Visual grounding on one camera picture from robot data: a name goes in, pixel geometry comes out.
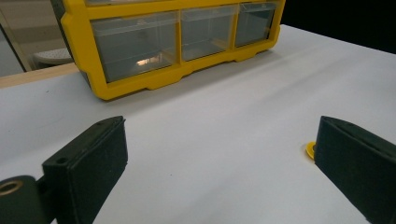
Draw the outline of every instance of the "white surface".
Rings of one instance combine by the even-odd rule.
[[[22,73],[18,59],[0,30],[0,77]]]
[[[367,223],[304,154],[321,115],[396,143],[396,55],[282,26],[276,46],[112,102],[80,74],[0,90],[0,179],[123,115],[129,164],[95,223]]]

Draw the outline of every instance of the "yellow disc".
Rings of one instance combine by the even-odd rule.
[[[314,159],[315,156],[315,150],[314,150],[315,143],[316,142],[310,142],[306,144],[306,148],[305,148],[306,153],[312,160]]]

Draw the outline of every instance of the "plastic drawer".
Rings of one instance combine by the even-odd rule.
[[[268,38],[276,5],[276,2],[240,5],[235,38],[237,47]]]
[[[88,5],[116,5],[140,2],[160,2],[169,0],[85,0]]]
[[[175,63],[176,12],[92,21],[106,81]]]
[[[181,10],[182,59],[189,61],[230,47],[235,13],[235,5]]]

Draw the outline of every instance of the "dark background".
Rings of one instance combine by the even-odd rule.
[[[394,5],[390,0],[286,0],[281,23],[396,54]]]

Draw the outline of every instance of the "small yellow object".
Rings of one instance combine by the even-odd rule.
[[[312,160],[314,159],[315,156],[315,150],[314,150],[314,146],[315,146],[316,142],[310,142],[308,144],[306,144],[306,154],[308,154],[309,158],[311,158]]]
[[[64,0],[61,24],[93,93],[109,100],[270,49],[284,5],[285,0]]]

